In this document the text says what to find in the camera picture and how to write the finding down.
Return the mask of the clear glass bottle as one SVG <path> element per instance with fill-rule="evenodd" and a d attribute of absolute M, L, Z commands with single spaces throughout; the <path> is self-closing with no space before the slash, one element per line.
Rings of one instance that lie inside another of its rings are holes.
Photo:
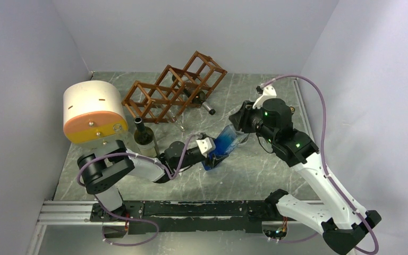
<path fill-rule="evenodd" d="M 113 131 L 116 136 L 124 137 L 128 132 L 127 122 L 116 123 L 113 125 Z"/>

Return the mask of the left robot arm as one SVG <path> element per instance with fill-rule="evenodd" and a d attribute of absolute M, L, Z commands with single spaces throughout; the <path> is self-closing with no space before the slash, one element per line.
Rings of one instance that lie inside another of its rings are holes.
<path fill-rule="evenodd" d="M 188 148 L 182 142 L 173 142 L 160 156 L 147 157 L 126 148 L 121 140 L 115 140 L 82 155 L 77 160 L 79 173 L 76 181 L 85 187 L 87 194 L 105 208 L 104 213 L 113 221 L 125 216 L 126 206 L 115 184 L 123 177 L 135 176 L 154 183 L 175 179 L 179 172 L 197 163 L 213 167 L 211 153 L 217 146 L 212 138 L 197 140 L 197 146 Z"/>

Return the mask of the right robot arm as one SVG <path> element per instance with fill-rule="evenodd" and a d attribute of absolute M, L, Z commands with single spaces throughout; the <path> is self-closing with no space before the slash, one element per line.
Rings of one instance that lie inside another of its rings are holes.
<path fill-rule="evenodd" d="M 244 101 L 229 116 L 237 131 L 264 138 L 272 153 L 302 176 L 321 200 L 320 205 L 303 202 L 278 189 L 266 199 L 265 212 L 272 220 L 282 216 L 313 229 L 337 254 L 354 254 L 358 244 L 381 221 L 375 210 L 366 210 L 341 185 L 323 162 L 322 151 L 304 132 L 294 128 L 294 110 L 279 98 L 265 100 L 260 107 Z"/>

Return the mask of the blue square bottle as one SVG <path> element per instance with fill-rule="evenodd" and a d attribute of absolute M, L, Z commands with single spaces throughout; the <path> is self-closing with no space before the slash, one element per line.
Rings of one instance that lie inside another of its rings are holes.
<path fill-rule="evenodd" d="M 232 124 L 227 125 L 222 132 L 214 139 L 216 149 L 222 155 L 222 161 L 229 157 L 232 151 L 239 145 L 247 142 L 249 138 L 248 133 L 236 131 Z"/>

